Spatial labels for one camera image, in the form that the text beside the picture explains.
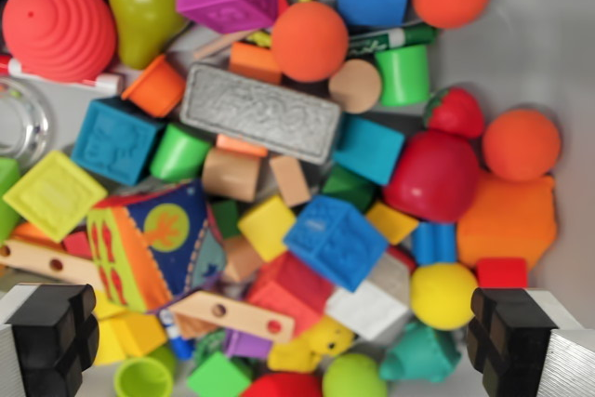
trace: red toy block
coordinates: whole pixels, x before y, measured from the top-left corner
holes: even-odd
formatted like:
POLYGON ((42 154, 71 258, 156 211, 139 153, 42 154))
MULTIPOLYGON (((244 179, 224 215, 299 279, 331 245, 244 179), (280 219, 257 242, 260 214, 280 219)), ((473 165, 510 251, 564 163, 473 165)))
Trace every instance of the red toy block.
POLYGON ((526 288, 527 261, 524 258, 483 258, 477 262, 477 280, 483 288, 526 288))
POLYGON ((333 285, 289 252, 260 269, 247 301, 296 320, 296 333, 323 317, 333 285))

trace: orange fabric block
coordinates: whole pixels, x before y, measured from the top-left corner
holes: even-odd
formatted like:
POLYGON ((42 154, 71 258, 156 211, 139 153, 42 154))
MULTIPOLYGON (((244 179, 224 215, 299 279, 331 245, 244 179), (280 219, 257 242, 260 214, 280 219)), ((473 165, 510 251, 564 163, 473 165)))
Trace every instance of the orange fabric block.
POLYGON ((554 179, 509 182, 483 172, 473 205, 458 222, 458 259, 524 258, 532 269, 554 242, 554 179))

